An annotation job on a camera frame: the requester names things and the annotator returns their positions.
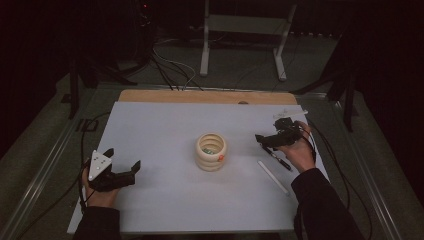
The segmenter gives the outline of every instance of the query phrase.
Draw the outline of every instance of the stack of tape rolls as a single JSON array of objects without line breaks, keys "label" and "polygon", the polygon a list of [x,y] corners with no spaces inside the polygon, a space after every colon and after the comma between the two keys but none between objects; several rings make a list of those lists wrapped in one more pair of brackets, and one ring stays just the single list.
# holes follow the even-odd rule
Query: stack of tape rolls
[{"label": "stack of tape rolls", "polygon": [[227,143],[216,133],[206,133],[196,142],[196,163],[202,170],[213,172],[219,170],[225,162]]}]

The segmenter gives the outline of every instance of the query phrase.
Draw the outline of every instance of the floor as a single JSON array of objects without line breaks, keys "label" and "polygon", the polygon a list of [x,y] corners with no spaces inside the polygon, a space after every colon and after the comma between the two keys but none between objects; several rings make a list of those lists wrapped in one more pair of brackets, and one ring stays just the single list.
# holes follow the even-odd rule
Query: floor
[{"label": "floor", "polygon": [[[209,74],[200,77],[202,41],[161,38],[154,47],[154,58],[165,65],[163,71],[174,82],[175,90],[225,90],[287,92],[316,81],[337,41],[323,37],[289,36],[283,51],[287,81],[277,80],[271,49],[275,41],[264,36],[217,36],[211,41]],[[132,62],[121,62],[122,67]],[[150,62],[143,70],[128,76],[138,83],[133,88],[168,89],[157,65]],[[68,77],[57,84],[56,96],[44,107],[0,162],[0,227],[2,239],[70,239],[66,233],[77,204],[76,187],[80,158],[95,149],[107,116],[99,118],[96,131],[83,133],[80,121],[110,111],[120,91],[128,88],[99,74],[97,89],[81,87],[81,108],[74,121],[68,120],[69,105],[61,103],[69,92]],[[330,180],[342,200],[351,200],[350,211],[365,236],[371,239],[422,239],[424,211],[415,198],[378,125],[360,93],[355,95],[353,133],[346,131],[338,103],[325,99],[329,85],[296,96],[309,118],[325,134],[338,156],[343,172],[355,186],[357,195],[344,188],[339,172],[323,140],[316,139]],[[51,207],[67,189],[57,205]],[[51,208],[33,226],[29,225]],[[296,239],[293,232],[144,235],[124,239]]]}]

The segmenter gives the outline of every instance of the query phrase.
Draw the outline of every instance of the white pen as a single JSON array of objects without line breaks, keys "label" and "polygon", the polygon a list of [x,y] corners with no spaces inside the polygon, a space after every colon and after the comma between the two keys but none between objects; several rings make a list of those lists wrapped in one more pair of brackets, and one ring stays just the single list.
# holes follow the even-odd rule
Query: white pen
[{"label": "white pen", "polygon": [[265,166],[265,164],[262,161],[258,161],[258,163],[265,170],[265,172],[272,178],[272,180],[274,180],[274,182],[281,188],[281,190],[283,190],[283,192],[287,196],[289,196],[290,192],[287,190],[287,188],[283,186],[283,184],[280,183],[280,181],[278,181],[278,179],[274,176],[274,174],[272,174],[272,172],[269,171],[269,169]]}]

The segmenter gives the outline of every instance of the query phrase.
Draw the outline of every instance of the person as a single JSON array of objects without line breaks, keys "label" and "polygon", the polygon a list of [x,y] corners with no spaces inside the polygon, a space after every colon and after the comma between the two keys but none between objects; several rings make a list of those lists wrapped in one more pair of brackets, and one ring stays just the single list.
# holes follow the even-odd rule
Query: person
[{"label": "person", "polygon": [[[298,238],[299,225],[296,221],[303,218],[303,224],[308,239],[365,239],[356,225],[352,215],[344,207],[334,188],[316,168],[312,149],[306,142],[309,139],[311,128],[299,122],[302,134],[305,137],[290,146],[281,146],[286,158],[299,171],[291,186],[299,202],[298,216],[295,219],[295,230]],[[83,182],[86,196],[93,189],[88,185],[87,169],[83,173]],[[119,228],[119,211],[114,209],[114,202],[119,189],[110,192],[95,192],[87,200],[87,208],[74,234],[74,240],[118,240],[121,239]]]}]

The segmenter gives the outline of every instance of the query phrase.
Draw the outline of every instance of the white tabletop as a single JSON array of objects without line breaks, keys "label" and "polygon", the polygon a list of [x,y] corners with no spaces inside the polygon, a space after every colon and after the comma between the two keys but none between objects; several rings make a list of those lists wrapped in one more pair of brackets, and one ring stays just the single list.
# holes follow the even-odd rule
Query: white tabletop
[{"label": "white tabletop", "polygon": [[[298,203],[290,184],[298,173],[285,169],[255,140],[255,134],[276,134],[273,115],[284,109],[301,107],[116,102],[97,150],[115,149],[115,173],[129,171],[141,160],[136,184],[123,188],[116,202],[121,232],[293,229]],[[306,122],[303,115],[293,120]],[[217,172],[205,172],[195,163],[195,141],[207,132],[219,133],[228,144],[226,162]],[[284,154],[276,153],[284,159]],[[289,190],[289,196],[258,161]],[[319,153],[317,167],[326,175]],[[77,204],[69,233],[75,232],[81,217]]]}]

